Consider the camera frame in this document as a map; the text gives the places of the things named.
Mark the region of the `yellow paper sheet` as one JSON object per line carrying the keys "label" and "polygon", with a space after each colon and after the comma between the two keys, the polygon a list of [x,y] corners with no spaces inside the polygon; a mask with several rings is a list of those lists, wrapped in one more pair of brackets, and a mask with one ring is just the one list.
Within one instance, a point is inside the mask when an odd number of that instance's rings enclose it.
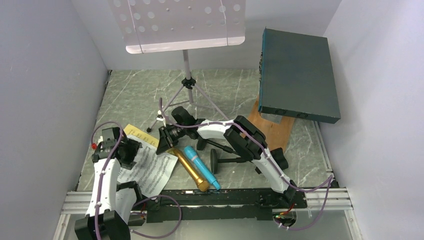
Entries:
{"label": "yellow paper sheet", "polygon": [[137,140],[142,140],[143,142],[148,143],[156,148],[159,145],[159,140],[157,138],[153,137],[152,135],[149,135],[148,133],[138,129],[137,127],[131,124],[128,124],[124,128],[124,132],[126,133],[128,137],[131,137]]}

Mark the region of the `white sheet music page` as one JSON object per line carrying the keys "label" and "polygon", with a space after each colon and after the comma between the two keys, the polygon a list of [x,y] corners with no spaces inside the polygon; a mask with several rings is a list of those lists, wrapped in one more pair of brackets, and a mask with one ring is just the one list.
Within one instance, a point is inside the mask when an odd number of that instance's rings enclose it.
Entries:
{"label": "white sheet music page", "polygon": [[159,195],[168,183],[178,158],[167,152],[157,155],[155,146],[134,135],[129,135],[128,138],[140,142],[141,147],[134,158],[133,168],[120,169],[118,182],[136,181],[144,196]]}

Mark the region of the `lilac music stand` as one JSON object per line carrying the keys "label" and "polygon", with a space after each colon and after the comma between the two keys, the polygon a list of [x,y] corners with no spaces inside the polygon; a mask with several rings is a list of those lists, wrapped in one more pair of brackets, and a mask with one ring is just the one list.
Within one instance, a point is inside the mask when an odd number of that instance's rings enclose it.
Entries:
{"label": "lilac music stand", "polygon": [[176,106],[174,99],[186,88],[206,93],[192,77],[188,51],[237,46],[245,41],[245,0],[110,0],[108,5],[118,24],[129,54],[182,51],[185,78],[179,89],[157,111]]}

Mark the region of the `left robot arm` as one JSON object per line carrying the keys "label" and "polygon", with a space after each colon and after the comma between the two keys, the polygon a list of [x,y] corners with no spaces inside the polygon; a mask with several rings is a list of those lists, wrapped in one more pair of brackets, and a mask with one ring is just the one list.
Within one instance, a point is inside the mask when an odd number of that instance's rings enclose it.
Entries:
{"label": "left robot arm", "polygon": [[144,203],[136,181],[119,182],[120,170],[131,170],[142,146],[129,139],[120,125],[104,128],[102,140],[92,143],[93,190],[84,218],[75,222],[79,240],[129,240],[131,211]]}

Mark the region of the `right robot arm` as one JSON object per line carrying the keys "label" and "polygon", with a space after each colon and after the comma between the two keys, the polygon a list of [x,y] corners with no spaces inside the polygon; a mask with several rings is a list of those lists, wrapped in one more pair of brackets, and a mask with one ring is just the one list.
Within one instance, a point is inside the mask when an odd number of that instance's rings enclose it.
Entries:
{"label": "right robot arm", "polygon": [[237,116],[233,120],[212,121],[195,118],[182,106],[171,112],[174,121],[164,116],[165,125],[159,130],[156,154],[160,155],[174,148],[179,139],[189,136],[200,143],[211,143],[214,139],[226,140],[234,153],[246,162],[256,166],[256,171],[268,180],[276,192],[276,203],[287,208],[295,201],[296,184],[284,170],[289,167],[282,148],[270,150],[266,136],[247,118]]}

